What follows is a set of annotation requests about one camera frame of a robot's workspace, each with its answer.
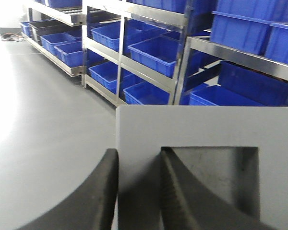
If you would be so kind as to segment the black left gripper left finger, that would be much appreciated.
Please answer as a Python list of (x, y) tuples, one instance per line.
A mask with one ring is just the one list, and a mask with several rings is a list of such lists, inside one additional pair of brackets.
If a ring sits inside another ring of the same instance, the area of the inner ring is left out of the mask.
[(112, 227), (118, 191), (118, 152), (104, 156), (68, 197), (23, 230), (109, 230)]

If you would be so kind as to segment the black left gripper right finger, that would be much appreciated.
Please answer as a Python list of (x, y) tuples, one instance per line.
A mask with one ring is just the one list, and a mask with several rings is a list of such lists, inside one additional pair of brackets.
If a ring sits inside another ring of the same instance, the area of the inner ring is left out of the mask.
[(166, 230), (270, 230), (211, 192), (171, 147), (160, 151), (160, 207)]

